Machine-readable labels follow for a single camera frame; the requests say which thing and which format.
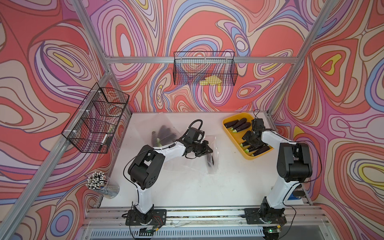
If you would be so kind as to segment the clear zip-top bag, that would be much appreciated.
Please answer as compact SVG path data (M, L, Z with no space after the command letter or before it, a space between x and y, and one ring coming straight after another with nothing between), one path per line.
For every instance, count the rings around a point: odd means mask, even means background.
M133 121L139 137L151 147L169 145L182 135L164 113L135 113Z
M204 140L208 141L208 146L212 150L210 153L205 155L207 172L209 175L214 175L219 170L219 149L217 145L217 138L216 136L206 136Z

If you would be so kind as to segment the dark purple eggplant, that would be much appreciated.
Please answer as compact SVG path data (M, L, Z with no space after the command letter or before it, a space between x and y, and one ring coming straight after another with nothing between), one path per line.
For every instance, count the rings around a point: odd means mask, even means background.
M152 133L151 133L151 144L152 144L152 147L158 146L158 138L157 138L157 132L156 131L152 131Z

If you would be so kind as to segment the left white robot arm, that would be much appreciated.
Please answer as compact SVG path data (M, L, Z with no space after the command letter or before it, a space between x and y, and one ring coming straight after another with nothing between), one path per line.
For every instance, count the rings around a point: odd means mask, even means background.
M131 165L127 166L128 169L124 170L137 188L138 203L135 209L139 213L146 215L154 208L151 187L158 180L166 161L179 157L191 159L189 154L196 158L212 156L214 151L204 136L205 133L200 129L190 127L180 138L163 147L142 147Z

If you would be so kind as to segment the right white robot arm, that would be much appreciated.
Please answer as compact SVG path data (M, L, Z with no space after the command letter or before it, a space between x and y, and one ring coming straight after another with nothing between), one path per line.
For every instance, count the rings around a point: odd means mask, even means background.
M243 140L263 151L272 147L279 151L277 158L277 179L272 191L264 197L260 208L245 209L248 224L272 224L284 221L284 211L289 196L313 173L310 147L306 143L291 141L276 131L267 129L262 119L251 121L252 130L247 131Z

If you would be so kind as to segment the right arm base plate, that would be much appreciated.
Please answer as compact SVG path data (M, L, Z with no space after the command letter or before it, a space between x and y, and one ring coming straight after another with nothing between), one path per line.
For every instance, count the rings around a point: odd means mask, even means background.
M248 225L285 225L287 219L284 214L285 209L268 209L260 210L260 208L246 208L245 218Z

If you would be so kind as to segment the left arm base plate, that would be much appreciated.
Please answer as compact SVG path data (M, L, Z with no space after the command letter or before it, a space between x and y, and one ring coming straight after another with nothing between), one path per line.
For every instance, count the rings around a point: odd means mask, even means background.
M126 218L126 226L156 226L161 227L166 224L167 210L154 209L143 214L137 209L129 210Z

